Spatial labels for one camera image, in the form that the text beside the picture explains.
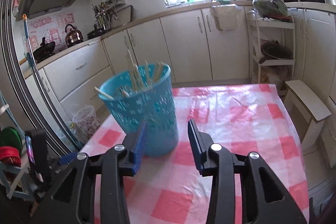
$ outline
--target pink checkered tablecloth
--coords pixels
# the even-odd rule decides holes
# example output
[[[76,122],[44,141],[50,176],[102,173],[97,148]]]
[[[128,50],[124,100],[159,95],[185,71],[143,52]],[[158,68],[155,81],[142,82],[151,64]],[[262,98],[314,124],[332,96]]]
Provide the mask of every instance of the pink checkered tablecloth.
[[[173,89],[179,143],[164,157],[144,157],[135,177],[124,177],[131,223],[205,224],[212,177],[196,170],[187,121],[233,153],[257,151],[280,178],[309,220],[308,187],[300,140],[274,85]],[[122,143],[124,132],[110,115],[82,149],[90,156]],[[242,196],[236,181],[236,224]],[[95,223],[100,223],[100,179],[96,182]]]

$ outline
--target basket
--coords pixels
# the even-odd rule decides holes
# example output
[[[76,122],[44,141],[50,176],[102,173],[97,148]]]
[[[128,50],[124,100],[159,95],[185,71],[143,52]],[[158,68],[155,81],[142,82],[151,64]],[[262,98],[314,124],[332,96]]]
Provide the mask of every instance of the basket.
[[[148,65],[152,78],[155,65]],[[146,82],[144,66],[139,68],[143,82]],[[119,87],[123,87],[130,97],[118,94]],[[119,73],[100,86],[100,90],[113,96],[114,100],[99,94],[126,134],[137,131],[142,120],[147,121],[147,156],[162,156],[171,152],[179,141],[175,105],[170,81],[170,67],[164,64],[161,78],[138,93],[130,90],[131,80],[129,71]]]

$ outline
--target drawer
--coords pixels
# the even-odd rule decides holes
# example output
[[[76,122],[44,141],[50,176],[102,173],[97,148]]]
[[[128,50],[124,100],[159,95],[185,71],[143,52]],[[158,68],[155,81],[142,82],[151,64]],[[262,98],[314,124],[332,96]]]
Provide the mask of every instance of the drawer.
[[[62,100],[108,66],[108,59],[99,41],[55,60],[45,66],[44,70],[58,100]]]
[[[61,106],[71,120],[73,113],[79,111],[84,105],[92,105],[96,111],[103,106],[104,103],[98,97],[95,86],[100,87],[102,83],[112,76],[111,67],[107,67],[61,100]]]

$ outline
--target metal screw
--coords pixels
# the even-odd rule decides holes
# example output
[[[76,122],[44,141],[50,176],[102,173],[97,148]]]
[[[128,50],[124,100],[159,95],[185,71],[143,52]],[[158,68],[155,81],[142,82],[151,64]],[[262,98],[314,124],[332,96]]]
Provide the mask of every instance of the metal screw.
[[[122,145],[122,144],[117,144],[115,147],[114,147],[114,150],[116,151],[123,151],[125,149],[125,146]]]
[[[259,158],[259,154],[257,152],[251,152],[250,153],[250,157],[254,160],[258,159]]]
[[[213,151],[219,151],[222,149],[222,146],[219,143],[213,143],[210,147]]]
[[[78,160],[84,160],[84,159],[86,159],[86,157],[87,157],[87,155],[85,153],[79,153],[77,155]]]

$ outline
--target red bowl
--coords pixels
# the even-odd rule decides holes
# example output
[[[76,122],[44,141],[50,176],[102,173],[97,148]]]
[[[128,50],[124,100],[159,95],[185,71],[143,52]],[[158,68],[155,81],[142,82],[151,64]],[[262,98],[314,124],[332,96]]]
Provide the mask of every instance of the red bowl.
[[[11,146],[1,146],[0,147],[0,161],[3,161],[5,158],[13,157],[20,159],[19,151]]]

